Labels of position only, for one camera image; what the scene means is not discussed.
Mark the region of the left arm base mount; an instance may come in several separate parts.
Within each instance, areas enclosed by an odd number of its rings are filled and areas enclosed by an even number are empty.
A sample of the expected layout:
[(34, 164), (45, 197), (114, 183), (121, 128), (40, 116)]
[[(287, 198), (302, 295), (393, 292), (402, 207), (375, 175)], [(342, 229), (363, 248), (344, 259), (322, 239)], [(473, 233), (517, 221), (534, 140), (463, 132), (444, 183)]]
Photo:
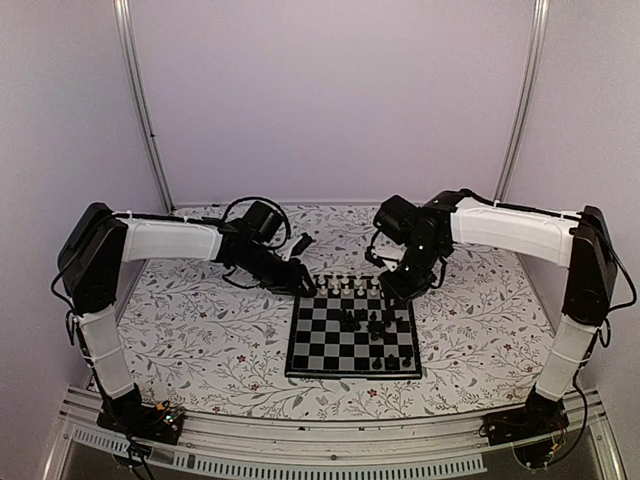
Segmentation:
[(118, 399), (104, 402), (97, 425), (133, 438), (177, 445), (185, 420), (185, 409), (163, 402), (147, 406), (140, 401)]

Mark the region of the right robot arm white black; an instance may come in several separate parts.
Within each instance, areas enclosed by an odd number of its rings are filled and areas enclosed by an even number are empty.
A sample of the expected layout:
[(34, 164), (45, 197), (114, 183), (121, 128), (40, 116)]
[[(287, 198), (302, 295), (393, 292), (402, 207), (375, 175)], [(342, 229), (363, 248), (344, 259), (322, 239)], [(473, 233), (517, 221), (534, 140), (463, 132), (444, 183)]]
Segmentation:
[(376, 234), (394, 243), (391, 250), (369, 245), (366, 259), (383, 268), (385, 296), (414, 300), (444, 280), (444, 266), (457, 245), (505, 250), (566, 271), (560, 320), (546, 363), (532, 389), (534, 399), (517, 415), (517, 427), (537, 436), (556, 417), (559, 402), (588, 361), (588, 351), (616, 310), (633, 306), (638, 295), (614, 304), (618, 277), (629, 274), (615, 251), (603, 212), (545, 210), (491, 201), (469, 189), (445, 190), (418, 206), (394, 195), (373, 220)]

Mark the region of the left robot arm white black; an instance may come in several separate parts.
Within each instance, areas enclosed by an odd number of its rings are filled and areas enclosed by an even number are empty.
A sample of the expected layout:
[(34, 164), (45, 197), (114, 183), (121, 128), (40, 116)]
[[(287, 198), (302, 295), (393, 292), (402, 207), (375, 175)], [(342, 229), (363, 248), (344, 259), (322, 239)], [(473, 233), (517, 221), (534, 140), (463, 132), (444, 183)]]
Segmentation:
[(255, 287), (278, 295), (313, 297), (317, 288), (298, 256), (312, 241), (295, 237), (284, 210), (262, 197), (246, 198), (243, 216), (193, 218), (115, 212), (102, 202), (87, 207), (58, 255), (53, 294), (68, 305), (71, 339), (79, 340), (111, 419), (128, 434), (148, 426), (117, 333), (116, 292), (122, 264), (191, 259), (242, 269)]

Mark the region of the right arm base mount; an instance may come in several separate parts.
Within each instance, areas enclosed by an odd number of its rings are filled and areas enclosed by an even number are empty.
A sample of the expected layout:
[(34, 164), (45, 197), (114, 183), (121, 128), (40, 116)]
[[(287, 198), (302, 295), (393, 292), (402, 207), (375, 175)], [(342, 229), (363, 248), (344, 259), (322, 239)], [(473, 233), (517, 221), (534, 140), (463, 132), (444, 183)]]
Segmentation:
[(548, 467), (564, 442), (569, 419), (561, 407), (519, 407), (489, 413), (482, 418), (478, 435), (490, 446), (511, 444), (518, 463), (530, 470)]

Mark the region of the black white chessboard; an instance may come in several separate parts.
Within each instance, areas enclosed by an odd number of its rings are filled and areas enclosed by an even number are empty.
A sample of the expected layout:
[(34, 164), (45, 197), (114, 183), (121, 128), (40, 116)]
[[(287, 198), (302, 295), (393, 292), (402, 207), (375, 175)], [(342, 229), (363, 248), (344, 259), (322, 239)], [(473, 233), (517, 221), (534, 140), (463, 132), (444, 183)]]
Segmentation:
[[(289, 378), (417, 380), (422, 377), (412, 303), (385, 299), (374, 276), (318, 275), (317, 294), (296, 297), (290, 322), (285, 375)], [(393, 354), (399, 369), (385, 368)], [(412, 357), (405, 368), (402, 360)], [(373, 361), (384, 366), (376, 371)]]

